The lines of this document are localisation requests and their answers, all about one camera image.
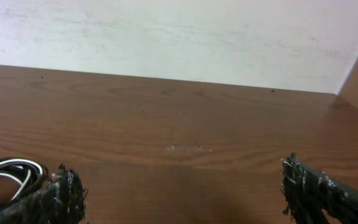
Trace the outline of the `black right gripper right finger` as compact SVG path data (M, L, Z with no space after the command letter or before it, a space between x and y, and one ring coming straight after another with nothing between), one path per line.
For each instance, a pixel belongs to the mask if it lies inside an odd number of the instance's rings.
M284 215L302 224L328 223L328 215L341 223L358 224L358 190L307 167L294 152L281 162Z

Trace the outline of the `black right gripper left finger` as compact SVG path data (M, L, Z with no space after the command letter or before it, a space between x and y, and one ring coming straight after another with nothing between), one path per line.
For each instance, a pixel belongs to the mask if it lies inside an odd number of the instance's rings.
M86 218L88 190L73 169L60 164L44 189L15 199L0 208L0 224L78 224Z

